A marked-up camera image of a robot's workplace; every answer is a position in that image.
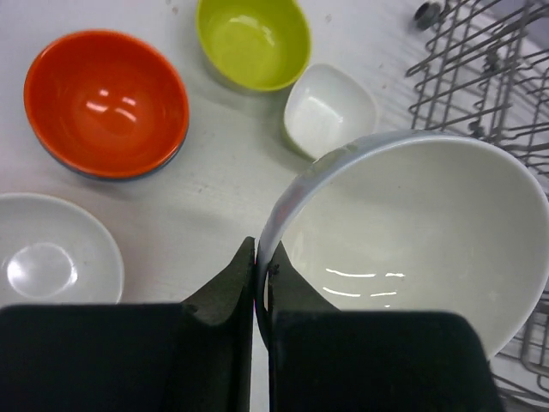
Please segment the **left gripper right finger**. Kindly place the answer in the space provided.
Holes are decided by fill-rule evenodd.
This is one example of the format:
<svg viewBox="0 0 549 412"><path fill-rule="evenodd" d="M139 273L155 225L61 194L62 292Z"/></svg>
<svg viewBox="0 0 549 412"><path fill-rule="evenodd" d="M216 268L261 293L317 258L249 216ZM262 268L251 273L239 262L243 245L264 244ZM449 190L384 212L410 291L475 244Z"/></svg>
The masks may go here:
<svg viewBox="0 0 549 412"><path fill-rule="evenodd" d="M433 311L341 311L278 246L258 277L273 411L500 411L469 322Z"/></svg>

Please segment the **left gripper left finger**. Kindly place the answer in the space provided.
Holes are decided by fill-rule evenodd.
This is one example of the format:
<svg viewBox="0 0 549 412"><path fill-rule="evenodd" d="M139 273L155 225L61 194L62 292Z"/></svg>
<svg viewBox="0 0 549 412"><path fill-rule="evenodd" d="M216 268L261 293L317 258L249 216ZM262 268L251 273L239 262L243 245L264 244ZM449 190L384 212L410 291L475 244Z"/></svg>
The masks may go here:
<svg viewBox="0 0 549 412"><path fill-rule="evenodd" d="M178 303L1 311L4 411L246 411L255 241Z"/></svg>

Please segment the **white round bowl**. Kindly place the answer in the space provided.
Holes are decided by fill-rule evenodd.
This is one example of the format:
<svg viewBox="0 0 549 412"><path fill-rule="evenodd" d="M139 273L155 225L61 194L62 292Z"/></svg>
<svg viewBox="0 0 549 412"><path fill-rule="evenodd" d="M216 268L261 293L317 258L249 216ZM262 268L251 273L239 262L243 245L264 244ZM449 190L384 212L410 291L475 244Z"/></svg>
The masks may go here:
<svg viewBox="0 0 549 412"><path fill-rule="evenodd" d="M363 136L311 163L274 204L256 286L284 251L330 304L462 315L488 357L548 280L548 199L512 154L423 130Z"/></svg>

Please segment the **grey wire dish rack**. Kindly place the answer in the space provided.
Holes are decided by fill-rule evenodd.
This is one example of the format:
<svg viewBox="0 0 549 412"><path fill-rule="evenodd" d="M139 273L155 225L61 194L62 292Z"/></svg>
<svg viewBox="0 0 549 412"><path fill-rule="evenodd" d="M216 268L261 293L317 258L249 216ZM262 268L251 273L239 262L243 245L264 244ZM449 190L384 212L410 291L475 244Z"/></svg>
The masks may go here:
<svg viewBox="0 0 549 412"><path fill-rule="evenodd" d="M415 129L492 143L548 184L548 4L425 1L426 55L407 69Z"/></svg>

